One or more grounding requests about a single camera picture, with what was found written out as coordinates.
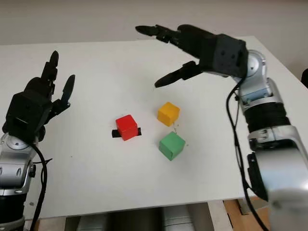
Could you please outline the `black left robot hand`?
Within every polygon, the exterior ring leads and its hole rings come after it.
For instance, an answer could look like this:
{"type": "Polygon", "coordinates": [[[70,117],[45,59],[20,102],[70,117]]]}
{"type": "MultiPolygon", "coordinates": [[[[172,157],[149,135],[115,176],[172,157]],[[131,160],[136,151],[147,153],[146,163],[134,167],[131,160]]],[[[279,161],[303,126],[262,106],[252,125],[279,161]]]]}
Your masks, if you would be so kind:
{"type": "Polygon", "coordinates": [[[73,92],[75,75],[71,75],[66,81],[62,97],[53,102],[51,101],[55,90],[54,82],[58,73],[58,61],[59,53],[58,51],[53,51],[49,61],[45,63],[41,77],[31,79],[25,88],[25,91],[36,92],[48,102],[48,106],[46,106],[39,115],[39,121],[35,123],[35,136],[38,137],[39,141],[44,139],[46,133],[45,125],[52,118],[70,107],[69,99],[73,92]]]}

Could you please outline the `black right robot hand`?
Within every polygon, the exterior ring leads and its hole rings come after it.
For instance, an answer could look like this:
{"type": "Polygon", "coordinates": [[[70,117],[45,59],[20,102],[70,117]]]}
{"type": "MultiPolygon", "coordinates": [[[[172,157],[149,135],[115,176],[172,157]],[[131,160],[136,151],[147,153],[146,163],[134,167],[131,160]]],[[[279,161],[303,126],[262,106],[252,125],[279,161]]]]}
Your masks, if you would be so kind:
{"type": "MultiPolygon", "coordinates": [[[[143,35],[155,37],[164,43],[170,43],[197,59],[200,59],[203,42],[215,36],[208,31],[192,25],[180,25],[176,31],[160,25],[136,26],[135,29],[143,35]]],[[[190,61],[185,63],[180,69],[157,80],[154,86],[156,88],[164,87],[180,79],[188,80],[201,73],[200,66],[194,61],[190,61]]]]}

